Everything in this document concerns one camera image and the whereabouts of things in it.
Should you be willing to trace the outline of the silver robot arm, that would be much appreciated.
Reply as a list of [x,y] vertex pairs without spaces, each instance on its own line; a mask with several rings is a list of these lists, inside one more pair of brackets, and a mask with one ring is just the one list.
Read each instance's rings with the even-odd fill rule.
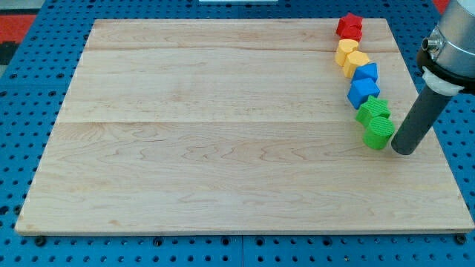
[[450,1],[416,56],[426,85],[443,96],[474,92],[474,0]]

